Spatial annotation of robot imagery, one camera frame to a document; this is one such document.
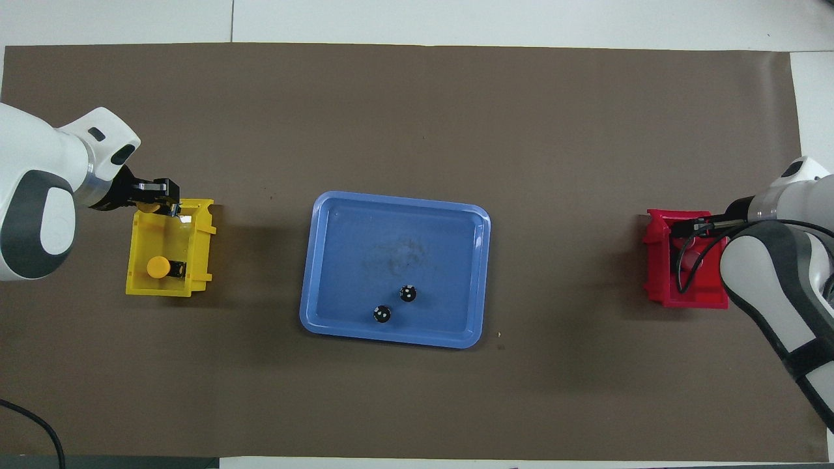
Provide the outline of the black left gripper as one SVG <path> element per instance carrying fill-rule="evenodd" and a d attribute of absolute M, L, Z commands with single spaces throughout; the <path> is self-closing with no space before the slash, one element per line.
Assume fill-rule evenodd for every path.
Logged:
<path fill-rule="evenodd" d="M 177 217 L 180 212 L 180 187 L 169 178 L 146 180 L 137 178 L 128 166 L 122 166 L 110 180 L 103 195 L 93 196 L 87 206 L 93 210 L 110 211 L 134 206 L 140 200 L 156 200 L 159 216 Z"/>

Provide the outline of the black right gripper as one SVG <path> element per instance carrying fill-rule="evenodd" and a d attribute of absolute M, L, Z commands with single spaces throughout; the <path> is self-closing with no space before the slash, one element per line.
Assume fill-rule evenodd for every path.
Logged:
<path fill-rule="evenodd" d="M 707 219 L 688 219 L 671 223 L 671 238 L 706 237 L 711 229 L 729 229 L 749 222 L 749 210 L 754 198 L 739 198 L 723 214 Z"/>

